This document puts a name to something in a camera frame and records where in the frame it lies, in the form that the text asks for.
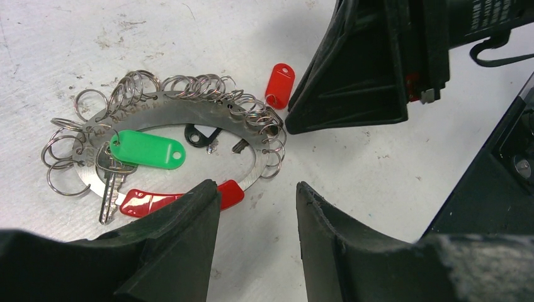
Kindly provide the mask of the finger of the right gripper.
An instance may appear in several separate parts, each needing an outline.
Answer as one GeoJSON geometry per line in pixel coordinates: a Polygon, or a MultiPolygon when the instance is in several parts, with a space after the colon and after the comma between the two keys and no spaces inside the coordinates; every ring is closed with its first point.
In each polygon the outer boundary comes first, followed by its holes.
{"type": "Polygon", "coordinates": [[[338,1],[288,104],[287,131],[407,121],[398,1],[338,1]]]}

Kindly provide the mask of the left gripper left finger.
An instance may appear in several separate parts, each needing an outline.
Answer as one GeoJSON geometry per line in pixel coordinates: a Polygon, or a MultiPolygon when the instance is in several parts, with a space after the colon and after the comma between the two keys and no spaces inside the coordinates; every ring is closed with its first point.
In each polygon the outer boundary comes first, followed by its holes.
{"type": "Polygon", "coordinates": [[[2,301],[205,301],[222,195],[205,180],[93,240],[1,231],[2,301]]]}

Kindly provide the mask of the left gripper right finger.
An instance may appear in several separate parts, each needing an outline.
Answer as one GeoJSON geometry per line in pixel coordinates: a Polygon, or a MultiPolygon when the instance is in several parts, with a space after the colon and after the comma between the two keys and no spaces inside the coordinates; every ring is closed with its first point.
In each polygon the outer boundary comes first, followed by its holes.
{"type": "Polygon", "coordinates": [[[532,301],[533,237],[436,234],[392,238],[296,187],[309,301],[532,301]]]}

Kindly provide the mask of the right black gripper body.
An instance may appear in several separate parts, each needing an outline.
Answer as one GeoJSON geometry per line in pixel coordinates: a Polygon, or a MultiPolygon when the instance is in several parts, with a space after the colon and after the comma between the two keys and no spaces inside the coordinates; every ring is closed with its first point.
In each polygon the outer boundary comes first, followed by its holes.
{"type": "Polygon", "coordinates": [[[513,29],[533,23],[533,1],[385,1],[393,81],[384,99],[399,104],[432,103],[450,80],[449,51],[469,43],[481,67],[500,67],[533,58],[523,54],[482,59],[505,46],[513,29]]]}

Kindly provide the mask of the key with green tag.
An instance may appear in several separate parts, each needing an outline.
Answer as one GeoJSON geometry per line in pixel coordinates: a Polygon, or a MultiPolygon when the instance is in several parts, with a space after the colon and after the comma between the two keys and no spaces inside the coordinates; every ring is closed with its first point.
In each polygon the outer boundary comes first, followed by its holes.
{"type": "Polygon", "coordinates": [[[181,167],[185,160],[186,150],[177,140],[133,130],[116,132],[97,155],[105,184],[99,222],[105,225],[111,221],[124,178],[139,165],[172,170],[181,167]]]}

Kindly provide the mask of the metal keyring with red handle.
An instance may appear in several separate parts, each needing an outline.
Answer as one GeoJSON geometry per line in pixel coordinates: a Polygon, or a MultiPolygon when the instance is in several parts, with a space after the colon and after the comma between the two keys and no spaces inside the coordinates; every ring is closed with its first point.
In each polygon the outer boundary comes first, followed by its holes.
{"type": "MultiPolygon", "coordinates": [[[[105,107],[90,118],[53,118],[57,129],[40,153],[49,172],[73,168],[84,191],[92,191],[101,199],[105,184],[97,155],[102,145],[122,130],[177,140],[186,152],[191,146],[185,139],[186,124],[221,128],[221,133],[235,135],[238,142],[231,152],[248,150],[252,162],[243,176],[219,183],[222,209],[241,202],[257,180],[277,176],[285,159],[287,135],[280,117],[264,101],[239,89],[228,75],[174,75],[160,80],[149,71],[133,70],[117,82],[109,96],[103,96],[103,101],[105,107]]],[[[178,199],[177,194],[139,189],[122,193],[121,187],[115,212],[135,218],[178,199]]]]}

